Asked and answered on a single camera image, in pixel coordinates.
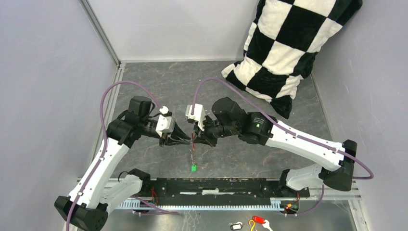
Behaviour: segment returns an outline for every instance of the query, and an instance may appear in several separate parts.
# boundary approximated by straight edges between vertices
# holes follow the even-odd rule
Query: gray floor
[[[221,70],[231,61],[210,62],[167,62],[126,64],[123,80],[133,80],[144,85],[175,115],[177,123],[187,134],[192,131],[185,111],[192,99],[200,80],[208,77],[222,77]],[[266,110],[272,116],[282,119],[263,100],[244,93],[251,101]],[[147,96],[142,90],[130,85],[120,87],[114,117],[127,109],[129,100],[135,95]],[[223,97],[230,97],[244,110],[255,111],[231,90],[217,82],[208,82],[201,88],[197,103],[203,104],[210,112],[212,104]],[[318,136],[330,139],[319,98],[311,78],[301,81],[288,125]],[[191,172],[191,147],[179,145],[173,147],[158,146],[158,140],[142,137],[135,142],[129,153],[117,165],[113,177],[119,172],[138,168],[152,177],[279,177],[287,168],[302,168],[311,161],[293,153],[260,145],[249,145],[237,137],[218,140],[211,148],[196,145],[197,172]]]

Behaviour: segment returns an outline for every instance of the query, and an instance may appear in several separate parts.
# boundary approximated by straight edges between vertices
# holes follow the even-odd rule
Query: enclosure
[[[169,108],[183,131],[192,131],[186,107],[196,87],[209,77],[223,79],[223,69],[243,59],[257,4],[2,0],[0,230],[65,230],[53,204],[76,186],[97,154],[103,140],[100,100],[114,82],[142,84]],[[242,92],[292,128],[324,140],[356,141],[356,157],[374,172],[373,179],[354,180],[348,192],[326,188],[318,208],[294,218],[267,209],[195,207],[178,207],[180,216],[140,218],[118,208],[102,230],[230,230],[237,222],[246,230],[254,215],[268,219],[274,231],[405,230],[407,4],[364,1],[322,46],[311,76],[297,86],[289,119],[265,100]],[[125,111],[134,96],[147,94],[132,85],[114,88],[104,102],[105,124]],[[214,81],[203,84],[197,103],[215,118],[211,107],[224,97],[246,112],[257,111]],[[121,172],[134,168],[152,178],[278,179],[285,169],[314,164],[236,137],[218,139],[216,147],[196,144],[192,149],[160,147],[156,139],[141,137],[117,164],[105,189],[117,183]],[[367,173],[356,165],[354,175]],[[310,196],[300,199],[299,211],[312,208],[320,195],[321,187],[311,187]]]

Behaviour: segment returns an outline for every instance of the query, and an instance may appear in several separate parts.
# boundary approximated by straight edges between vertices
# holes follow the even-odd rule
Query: cable
[[[159,197],[157,196],[156,192],[154,191],[154,187],[152,187],[152,201],[159,206]]]
[[[314,140],[309,139],[309,138],[307,138],[307,137],[304,137],[304,136],[302,136],[302,135],[297,135],[297,134],[294,133],[293,131],[291,131],[291,130],[285,128],[285,127],[283,127],[282,125],[278,124],[275,120],[273,120],[264,110],[262,110],[262,109],[261,109],[260,107],[258,107],[256,104],[254,104],[254,103],[251,102],[249,99],[247,99],[245,96],[243,96],[243,95],[242,95],[239,91],[237,91],[233,86],[231,86],[229,83],[227,83],[226,81],[221,80],[221,79],[219,79],[219,78],[215,78],[215,77],[214,77],[214,78],[208,78],[208,79],[205,79],[205,80],[201,81],[201,83],[198,85],[197,90],[195,91],[195,95],[194,95],[193,102],[192,102],[192,107],[191,107],[191,114],[192,114],[192,115],[194,114],[194,107],[195,107],[195,103],[196,103],[196,101],[197,101],[198,92],[199,92],[201,86],[202,86],[205,82],[208,82],[208,81],[218,81],[218,82],[221,82],[222,84],[224,84],[225,86],[227,86],[228,88],[230,88],[233,92],[235,92],[237,95],[239,95],[244,101],[246,101],[246,102],[247,102],[248,104],[250,104],[252,107],[254,107],[255,109],[257,109],[257,110],[258,110],[262,115],[264,115],[265,118],[268,119],[273,125],[277,126],[278,128],[282,129],[283,131],[287,132],[288,134],[291,134],[293,137],[295,137],[295,138],[297,137],[297,138],[300,138],[300,139],[302,139],[302,140],[304,140],[304,141],[307,141],[307,142],[309,142],[309,143],[318,145],[318,146],[323,147],[323,148],[327,148],[327,149],[331,150],[332,152],[340,153],[340,154],[342,154],[342,155],[344,155],[344,156],[350,158],[351,160],[357,162],[360,166],[363,167],[363,169],[365,169],[365,170],[369,173],[369,176],[368,176],[368,177],[353,177],[353,179],[357,179],[357,180],[369,180],[369,179],[374,178],[374,173],[371,171],[371,169],[369,169],[364,163],[362,163],[360,160],[358,160],[358,159],[355,158],[354,156],[352,156],[352,155],[350,155],[350,154],[348,154],[348,153],[346,153],[346,152],[343,152],[343,151],[341,151],[341,150],[336,150],[336,148],[330,147],[330,146],[328,146],[328,145],[326,145],[326,144],[323,144],[323,143],[320,143],[320,142],[318,142],[318,141],[314,141]]]
[[[123,172],[121,172],[121,173],[119,173],[119,176],[117,177],[117,182],[120,182],[120,176],[123,174],[123,173],[126,173],[126,174],[129,174],[128,172],[126,172],[126,171],[123,171]]]
[[[153,209],[158,210],[158,211],[161,212],[161,213],[150,213],[150,214],[149,213],[140,213],[139,214],[140,216],[163,215],[163,214],[179,215],[180,214],[180,213],[175,212],[175,211],[166,211],[166,210],[163,210],[161,208],[158,208],[158,207],[150,204],[149,202],[147,202],[147,201],[145,201],[145,200],[143,200],[143,199],[141,199],[141,198],[139,198],[137,196],[131,196],[131,198],[139,200],[140,202],[142,202],[143,204],[149,206],[150,208],[153,208]]]
[[[157,113],[157,114],[155,114],[155,115],[153,115],[153,116],[149,116],[148,118],[149,118],[149,119],[155,118],[155,117],[159,116],[160,114],[161,114],[161,113]]]
[[[323,196],[324,196],[324,185],[321,186],[321,196],[320,196],[318,202],[315,204],[315,206],[313,206],[313,207],[312,207],[311,209],[309,209],[309,210],[306,210],[305,212],[296,213],[296,214],[285,214],[285,217],[286,217],[286,216],[296,217],[296,216],[298,216],[298,215],[304,215],[304,214],[308,214],[308,213],[313,212],[313,211],[320,205],[320,203],[323,201]]]
[[[91,172],[89,173],[89,175],[88,175],[87,178],[85,179],[84,183],[82,184],[82,187],[79,189],[78,194],[83,193],[83,191],[84,191],[86,185],[88,184],[90,178],[91,178],[92,175],[95,173],[95,171],[96,171],[96,169],[98,168],[98,166],[101,164],[101,159],[105,156],[106,148],[107,148],[107,146],[108,146],[108,145],[107,145],[107,143],[108,143],[108,135],[106,134],[106,126],[105,126],[105,122],[104,122],[104,118],[103,118],[103,103],[104,103],[104,101],[105,101],[106,95],[108,94],[108,92],[109,92],[112,88],[114,88],[115,86],[117,86],[117,85],[119,85],[119,84],[123,84],[123,83],[136,85],[136,86],[142,88],[142,90],[145,91],[145,92],[150,96],[150,98],[157,104],[157,106],[158,106],[159,108],[162,108],[162,107],[163,107],[163,105],[162,105],[162,104],[153,96],[153,94],[151,94],[144,86],[142,86],[142,85],[139,84],[139,83],[133,82],[133,81],[128,81],[128,80],[119,81],[119,82],[116,82],[116,83],[110,85],[110,86],[105,90],[105,92],[104,92],[103,95],[102,95],[101,104],[100,104],[100,107],[99,107],[99,118],[100,118],[101,123],[102,123],[102,132],[103,132],[103,149],[102,149],[102,153],[101,153],[101,156],[100,156],[99,160],[96,162],[95,166],[92,168]],[[69,224],[71,223],[72,213],[73,213],[73,211],[74,211],[75,205],[77,204],[77,202],[78,202],[78,200],[79,200],[79,198],[80,198],[80,195],[78,195],[78,194],[76,195],[76,197],[75,197],[75,199],[74,199],[74,201],[73,201],[71,207],[69,208],[68,215],[67,215],[67,217],[66,217],[66,225],[65,225],[65,230],[66,230],[66,231],[69,231]]]
[[[297,213],[299,211],[300,208],[300,194],[297,192],[296,193],[296,200],[294,201],[294,204],[297,205],[297,209],[292,209],[293,206],[287,206],[286,208]]]
[[[156,107],[156,105],[154,103],[152,103],[152,105],[153,105],[153,107],[150,109],[149,113],[145,117],[143,117],[142,121],[147,119],[147,118],[150,118],[150,113],[152,113],[152,111]]]

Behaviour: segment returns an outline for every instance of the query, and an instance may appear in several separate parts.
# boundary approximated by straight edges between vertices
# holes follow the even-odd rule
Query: red wire
[[[192,140],[192,150],[195,151],[194,133],[191,134],[191,140]]]
[[[156,206],[158,206],[159,205],[159,197],[157,196],[156,192],[153,192],[153,193],[156,196]]]

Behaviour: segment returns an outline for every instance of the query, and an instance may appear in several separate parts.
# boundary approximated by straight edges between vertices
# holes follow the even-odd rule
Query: red clip
[[[265,219],[257,217],[257,216],[253,216],[252,220],[254,220],[256,223],[259,223],[259,224],[265,224]]]

